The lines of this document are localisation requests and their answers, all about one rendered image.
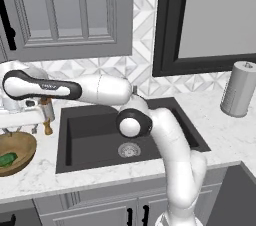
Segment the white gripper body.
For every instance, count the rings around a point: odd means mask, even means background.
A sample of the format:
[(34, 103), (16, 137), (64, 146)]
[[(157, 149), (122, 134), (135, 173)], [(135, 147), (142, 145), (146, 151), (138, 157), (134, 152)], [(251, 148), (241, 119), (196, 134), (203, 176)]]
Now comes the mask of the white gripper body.
[(44, 121), (45, 116), (40, 108), (28, 109), (18, 113), (0, 110), (0, 128), (41, 124)]

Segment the wooden bowl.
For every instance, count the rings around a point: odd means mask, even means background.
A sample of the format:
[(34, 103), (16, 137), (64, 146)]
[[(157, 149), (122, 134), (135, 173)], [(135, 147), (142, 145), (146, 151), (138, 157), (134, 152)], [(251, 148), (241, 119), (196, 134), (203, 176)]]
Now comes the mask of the wooden bowl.
[(23, 170), (33, 159), (37, 148), (35, 137), (26, 132), (0, 135), (0, 156), (14, 152), (18, 158), (8, 167), (0, 167), (0, 177), (13, 175)]

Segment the green broccoli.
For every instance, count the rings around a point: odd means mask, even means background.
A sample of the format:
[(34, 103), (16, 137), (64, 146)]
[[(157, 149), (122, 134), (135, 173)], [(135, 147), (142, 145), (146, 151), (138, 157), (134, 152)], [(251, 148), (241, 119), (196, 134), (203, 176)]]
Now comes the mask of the green broccoli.
[(0, 156), (0, 167), (10, 166), (17, 158), (18, 156), (14, 152), (6, 153)]

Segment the dark grey sink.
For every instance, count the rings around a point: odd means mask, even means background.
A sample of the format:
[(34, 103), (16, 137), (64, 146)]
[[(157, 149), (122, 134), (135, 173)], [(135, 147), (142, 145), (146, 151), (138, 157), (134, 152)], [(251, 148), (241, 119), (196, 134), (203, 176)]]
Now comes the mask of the dark grey sink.
[(120, 135), (118, 111), (108, 106), (61, 109), (57, 173), (67, 173), (161, 157), (151, 136), (128, 139)]

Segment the grey panel under sink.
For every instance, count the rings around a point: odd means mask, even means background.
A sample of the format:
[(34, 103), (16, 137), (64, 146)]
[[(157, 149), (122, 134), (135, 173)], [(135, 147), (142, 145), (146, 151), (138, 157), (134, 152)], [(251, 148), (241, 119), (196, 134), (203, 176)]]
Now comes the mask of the grey panel under sink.
[[(203, 186), (222, 184), (226, 174), (226, 167), (210, 168), (205, 176)], [(40, 215), (61, 212), (82, 205), (95, 204), (105, 200), (115, 201), (128, 196), (142, 197), (148, 193), (165, 192), (164, 178), (149, 179), (116, 186), (108, 186), (91, 190), (75, 191), (54, 196), (35, 198), (34, 203)]]

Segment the grey base cupboard door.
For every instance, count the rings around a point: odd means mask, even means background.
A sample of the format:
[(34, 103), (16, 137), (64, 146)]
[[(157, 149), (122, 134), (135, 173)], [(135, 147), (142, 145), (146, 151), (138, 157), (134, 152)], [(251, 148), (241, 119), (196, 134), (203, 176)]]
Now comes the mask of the grey base cupboard door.
[(127, 209), (133, 209), (136, 222), (136, 199), (109, 202), (56, 212), (40, 217), (43, 226), (127, 226)]
[[(208, 219), (214, 207), (221, 184), (203, 186), (196, 202), (194, 213), (203, 226), (207, 225)], [(148, 226), (154, 226), (157, 218), (167, 209), (167, 195), (159, 193), (148, 193), (146, 196), (137, 199), (136, 226), (143, 226), (144, 205), (149, 206)]]

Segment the grey and brown bottle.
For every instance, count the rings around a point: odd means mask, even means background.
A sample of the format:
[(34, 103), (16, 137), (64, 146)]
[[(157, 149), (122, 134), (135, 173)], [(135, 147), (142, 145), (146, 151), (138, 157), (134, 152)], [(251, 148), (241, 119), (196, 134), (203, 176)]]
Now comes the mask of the grey and brown bottle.
[(51, 135), (53, 133), (53, 130), (51, 128), (51, 123), (55, 120), (52, 99), (51, 98), (41, 98), (40, 106), (42, 108), (42, 112), (45, 117), (44, 122), (43, 122), (44, 133), (46, 135)]

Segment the dark grey drawer front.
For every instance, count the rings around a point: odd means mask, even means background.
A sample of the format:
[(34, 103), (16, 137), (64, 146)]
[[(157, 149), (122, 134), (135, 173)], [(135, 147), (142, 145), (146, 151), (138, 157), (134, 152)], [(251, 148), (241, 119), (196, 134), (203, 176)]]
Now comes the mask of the dark grey drawer front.
[(0, 204), (0, 222), (11, 219), (15, 214), (15, 226), (42, 226), (38, 212), (31, 200)]

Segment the grey paper towel roll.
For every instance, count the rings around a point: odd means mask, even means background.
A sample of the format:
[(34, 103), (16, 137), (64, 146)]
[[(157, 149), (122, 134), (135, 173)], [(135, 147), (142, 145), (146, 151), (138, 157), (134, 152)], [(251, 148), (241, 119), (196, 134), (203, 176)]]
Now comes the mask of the grey paper towel roll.
[(231, 117), (246, 116), (255, 89), (256, 63), (235, 62), (223, 93), (220, 109)]

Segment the dark grey dishwasher front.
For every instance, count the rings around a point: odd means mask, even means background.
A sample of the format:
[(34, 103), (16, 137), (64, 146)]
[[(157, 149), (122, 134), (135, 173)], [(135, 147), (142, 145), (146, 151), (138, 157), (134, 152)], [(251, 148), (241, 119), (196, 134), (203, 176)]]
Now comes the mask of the dark grey dishwasher front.
[(207, 226), (256, 226), (256, 178), (243, 162), (228, 168)]

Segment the black framed window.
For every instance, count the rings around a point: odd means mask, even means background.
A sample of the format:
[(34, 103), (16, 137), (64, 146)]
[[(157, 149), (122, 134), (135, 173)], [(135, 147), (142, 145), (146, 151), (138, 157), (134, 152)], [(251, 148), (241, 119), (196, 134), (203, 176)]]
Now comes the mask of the black framed window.
[(158, 0), (152, 75), (256, 63), (256, 0)]

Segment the grey wall cupboard door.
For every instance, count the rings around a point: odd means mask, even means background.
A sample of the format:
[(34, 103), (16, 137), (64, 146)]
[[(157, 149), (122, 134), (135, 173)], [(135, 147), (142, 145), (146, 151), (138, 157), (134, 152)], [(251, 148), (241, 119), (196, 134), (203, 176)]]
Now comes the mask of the grey wall cupboard door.
[(133, 0), (4, 0), (17, 49), (0, 18), (0, 62), (129, 56)]

